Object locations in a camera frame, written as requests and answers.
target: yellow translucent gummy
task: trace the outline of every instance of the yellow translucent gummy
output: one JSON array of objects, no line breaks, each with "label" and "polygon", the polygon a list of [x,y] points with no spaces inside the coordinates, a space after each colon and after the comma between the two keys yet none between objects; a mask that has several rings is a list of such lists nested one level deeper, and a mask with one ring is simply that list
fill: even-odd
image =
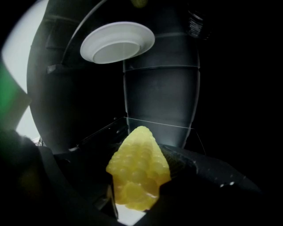
[{"label": "yellow translucent gummy", "polygon": [[149,210],[159,197],[159,187],[170,181],[168,163],[151,131],[133,130],[109,161],[115,202],[135,210]]}]

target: white plate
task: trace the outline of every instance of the white plate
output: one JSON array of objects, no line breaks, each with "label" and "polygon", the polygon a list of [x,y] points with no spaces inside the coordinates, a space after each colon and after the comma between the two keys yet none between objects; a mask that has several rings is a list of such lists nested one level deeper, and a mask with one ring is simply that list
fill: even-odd
[{"label": "white plate", "polygon": [[80,47],[81,56],[96,64],[108,64],[138,56],[155,42],[153,32],[133,22],[115,22],[91,32]]}]

